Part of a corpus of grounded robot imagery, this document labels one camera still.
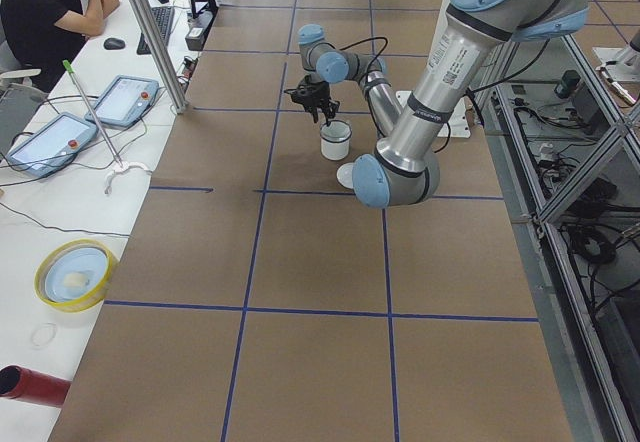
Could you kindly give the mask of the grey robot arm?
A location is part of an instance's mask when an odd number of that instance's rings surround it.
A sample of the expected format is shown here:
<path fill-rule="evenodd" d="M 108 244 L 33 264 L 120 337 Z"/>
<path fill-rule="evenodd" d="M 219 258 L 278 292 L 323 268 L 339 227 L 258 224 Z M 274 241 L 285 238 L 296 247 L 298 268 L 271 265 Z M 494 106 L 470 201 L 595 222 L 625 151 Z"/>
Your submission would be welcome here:
<path fill-rule="evenodd" d="M 331 86 L 351 81 L 359 86 L 377 132 L 382 136 L 391 133 L 402 107 L 386 78 L 380 53 L 338 49 L 326 40 L 324 28 L 318 24 L 306 24 L 298 30 L 298 45 L 305 75 L 295 87 L 285 90 L 293 103 L 302 106 L 315 122 L 320 116 L 331 122 L 340 108 L 340 102 L 331 96 Z"/>
<path fill-rule="evenodd" d="M 323 40 L 300 47 L 306 69 L 324 81 L 358 82 L 374 116 L 385 112 L 380 100 L 392 107 L 374 151 L 353 165 L 353 190 L 366 206 L 412 205 L 430 197 L 439 178 L 431 145 L 490 51 L 509 41 L 548 40 L 579 30 L 588 0 L 449 0 L 444 13 L 446 28 L 405 105 L 388 93 L 373 58 L 337 51 Z"/>

